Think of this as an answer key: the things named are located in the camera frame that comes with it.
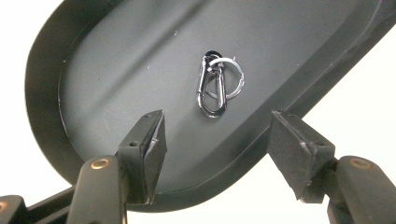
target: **black plastic tray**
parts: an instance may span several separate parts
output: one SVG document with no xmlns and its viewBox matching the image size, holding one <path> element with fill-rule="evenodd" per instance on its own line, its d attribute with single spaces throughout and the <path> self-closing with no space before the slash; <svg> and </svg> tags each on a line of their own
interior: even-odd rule
<svg viewBox="0 0 396 224">
<path fill-rule="evenodd" d="M 32 129 L 75 183 L 85 160 L 114 154 L 142 115 L 163 109 L 168 153 L 155 203 L 128 209 L 192 206 L 266 154 L 271 110 L 306 114 L 395 15 L 393 1 L 66 0 L 29 56 Z M 195 101 L 200 61 L 211 49 L 235 57 L 246 76 L 219 119 L 203 116 Z"/>
</svg>

